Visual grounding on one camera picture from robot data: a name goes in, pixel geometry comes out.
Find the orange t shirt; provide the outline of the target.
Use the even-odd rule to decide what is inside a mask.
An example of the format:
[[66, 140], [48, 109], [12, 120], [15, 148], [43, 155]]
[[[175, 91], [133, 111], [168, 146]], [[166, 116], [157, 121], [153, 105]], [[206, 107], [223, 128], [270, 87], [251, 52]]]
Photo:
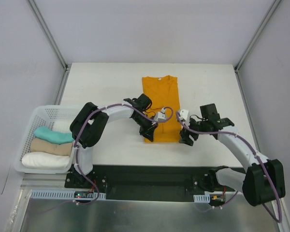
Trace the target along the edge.
[[[143, 77], [143, 93], [148, 96], [152, 105], [148, 109], [150, 115], [158, 113], [162, 108], [169, 106], [174, 112], [180, 109], [179, 91], [177, 77], [167, 75], [165, 77]], [[181, 126], [176, 116], [161, 123], [155, 129], [155, 143], [177, 143], [180, 139]]]

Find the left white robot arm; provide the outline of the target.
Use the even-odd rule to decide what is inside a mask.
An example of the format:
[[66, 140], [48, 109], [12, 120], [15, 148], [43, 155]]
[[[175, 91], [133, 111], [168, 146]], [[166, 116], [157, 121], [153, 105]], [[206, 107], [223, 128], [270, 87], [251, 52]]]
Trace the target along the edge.
[[92, 184], [92, 147], [100, 140], [107, 123], [131, 118], [140, 126], [139, 134], [149, 141], [154, 141], [154, 131], [158, 127], [153, 117], [145, 115], [152, 101], [145, 94], [138, 98], [126, 98], [120, 103], [108, 106], [97, 106], [86, 103], [70, 125], [74, 139], [75, 164], [78, 172], [76, 183], [82, 188]]

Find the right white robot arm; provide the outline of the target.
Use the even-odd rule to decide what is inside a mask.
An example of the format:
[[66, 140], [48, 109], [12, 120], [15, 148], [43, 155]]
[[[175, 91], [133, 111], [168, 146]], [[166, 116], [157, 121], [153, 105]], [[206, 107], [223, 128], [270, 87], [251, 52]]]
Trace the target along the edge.
[[224, 165], [212, 168], [200, 181], [200, 187], [209, 192], [230, 187], [243, 193], [251, 206], [285, 197], [282, 163], [253, 148], [229, 118], [220, 117], [215, 104], [203, 105], [200, 110], [199, 120], [191, 118], [187, 110], [176, 112], [177, 121], [182, 125], [180, 143], [192, 146], [199, 135], [212, 135], [230, 150], [244, 169], [241, 173]]

